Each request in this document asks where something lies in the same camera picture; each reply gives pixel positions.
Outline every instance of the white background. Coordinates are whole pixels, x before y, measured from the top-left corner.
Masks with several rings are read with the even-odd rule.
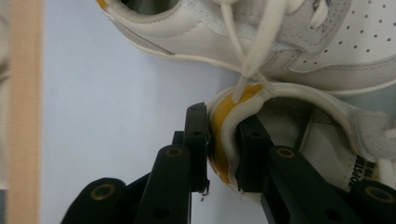
[[[234,85],[206,63],[155,58],[133,47],[93,0],[45,1],[40,223],[59,223],[93,180],[131,183],[183,130],[188,106]],[[396,118],[396,88],[350,102]],[[192,224],[265,223],[262,208],[208,169],[210,195],[193,194]]]

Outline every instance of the wooden frame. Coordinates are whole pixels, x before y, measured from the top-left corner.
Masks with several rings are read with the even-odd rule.
[[[39,221],[42,9],[11,1],[8,224]]]

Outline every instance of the perforated leather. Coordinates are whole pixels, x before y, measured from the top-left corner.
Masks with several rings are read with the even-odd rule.
[[[321,52],[303,53],[290,67],[309,72],[329,65],[381,61],[396,53],[396,1],[354,0],[342,27]]]

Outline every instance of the shoelace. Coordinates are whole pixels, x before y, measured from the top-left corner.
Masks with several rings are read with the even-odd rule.
[[[263,12],[262,20],[258,27],[256,38],[250,49],[246,52],[236,33],[233,20],[232,5],[239,0],[213,0],[221,7],[221,13],[227,27],[227,31],[233,43],[235,54],[242,64],[241,76],[233,93],[233,101],[238,103],[248,80],[255,77],[271,94],[275,94],[274,87],[259,70],[262,63],[271,53],[271,47],[276,41],[276,35],[282,24],[285,14],[295,12],[305,0],[268,0]],[[329,9],[325,0],[318,0],[314,4],[315,13],[311,18],[312,29],[318,28],[327,18]]]

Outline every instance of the shoe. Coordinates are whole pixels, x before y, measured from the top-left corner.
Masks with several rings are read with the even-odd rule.
[[[233,88],[208,105],[213,147],[209,160],[220,179],[238,189],[240,151],[237,125],[256,115],[275,146],[300,150],[321,176],[346,191],[369,179],[396,189],[396,121],[383,112],[365,111],[310,87],[248,84],[238,104]]]
[[[143,51],[345,96],[396,83],[393,0],[97,0]]]

